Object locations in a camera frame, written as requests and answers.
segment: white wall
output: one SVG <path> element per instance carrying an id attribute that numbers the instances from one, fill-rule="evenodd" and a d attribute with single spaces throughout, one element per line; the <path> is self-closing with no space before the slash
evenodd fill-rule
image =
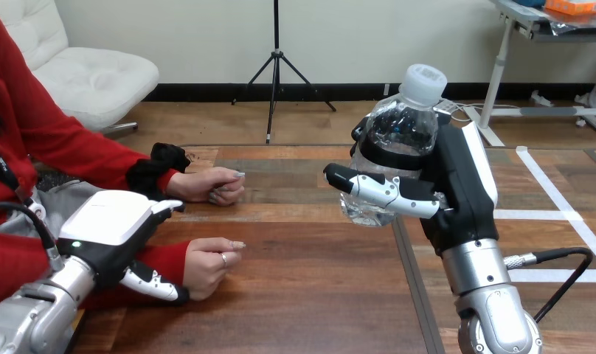
<path id="1" fill-rule="evenodd" d="M 245 83 L 274 47 L 272 0 L 56 2 L 72 46 L 146 57 L 163 83 Z M 281 50 L 315 83 L 400 82 L 413 63 L 450 82 L 488 82 L 498 15 L 488 0 L 280 0 Z M 506 82 L 595 82 L 596 44 L 513 34 L 511 48 Z M 284 64 L 281 78 L 300 82 Z"/>

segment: black baseboard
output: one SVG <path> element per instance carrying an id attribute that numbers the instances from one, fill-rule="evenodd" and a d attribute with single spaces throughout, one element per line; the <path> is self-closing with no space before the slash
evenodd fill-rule
<path id="1" fill-rule="evenodd" d="M 331 83 L 316 84 L 318 90 L 330 101 L 381 100 L 398 93 L 399 83 L 391 83 L 385 94 L 383 83 Z M 154 102 L 231 102 L 238 97 L 246 84 L 239 83 L 160 83 L 144 101 Z M 449 100 L 484 100 L 488 83 L 449 83 L 443 96 Z M 318 101 L 303 84 L 282 84 L 279 101 Z M 503 83 L 498 90 L 498 100 L 527 100 L 539 90 L 548 100 L 574 100 L 577 94 L 593 89 L 592 83 Z M 240 101 L 269 101 L 271 84 L 254 84 Z"/>

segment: black cable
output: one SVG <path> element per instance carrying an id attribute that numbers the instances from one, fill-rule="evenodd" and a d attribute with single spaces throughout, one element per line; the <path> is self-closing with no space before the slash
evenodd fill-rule
<path id="1" fill-rule="evenodd" d="M 38 234 L 40 235 L 40 240 L 42 241 L 42 246 L 44 249 L 52 249 L 55 247 L 55 240 L 52 239 L 50 232 L 46 228 L 46 225 L 44 225 L 42 220 L 40 220 L 40 218 L 38 218 L 38 216 L 29 208 L 22 204 L 12 203 L 9 201 L 0 201 L 0 209 L 17 210 L 28 216 L 33 222 L 35 230 L 37 230 Z"/>
<path id="2" fill-rule="evenodd" d="M 558 258 L 567 257 L 570 254 L 584 254 L 585 259 L 581 264 L 574 270 L 571 276 L 567 278 L 567 280 L 561 285 L 561 287 L 550 297 L 548 302 L 544 305 L 544 307 L 539 310 L 539 312 L 535 315 L 535 322 L 539 323 L 546 314 L 552 310 L 554 305 L 561 299 L 561 297 L 567 292 L 576 280 L 583 275 L 585 269 L 589 267 L 591 262 L 593 261 L 593 253 L 590 249 L 585 249 L 583 247 L 574 247 L 570 249 L 552 249 L 549 251 L 541 251 L 541 252 L 533 252 L 535 257 L 537 257 L 537 264 L 546 262 L 548 260 L 556 260 Z"/>

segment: orange object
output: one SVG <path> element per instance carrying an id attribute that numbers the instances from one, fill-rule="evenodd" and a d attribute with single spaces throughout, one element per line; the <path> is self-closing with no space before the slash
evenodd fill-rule
<path id="1" fill-rule="evenodd" d="M 591 15 L 596 13 L 596 1 L 546 0 L 546 8 L 568 15 Z"/>

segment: white chair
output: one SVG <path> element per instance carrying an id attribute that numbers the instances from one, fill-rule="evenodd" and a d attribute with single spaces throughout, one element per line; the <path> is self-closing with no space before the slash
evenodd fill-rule
<path id="1" fill-rule="evenodd" d="M 113 50 L 68 47 L 54 0 L 0 0 L 0 18 L 64 113 L 92 131 L 137 128 L 113 124 L 156 87 L 153 63 Z"/>

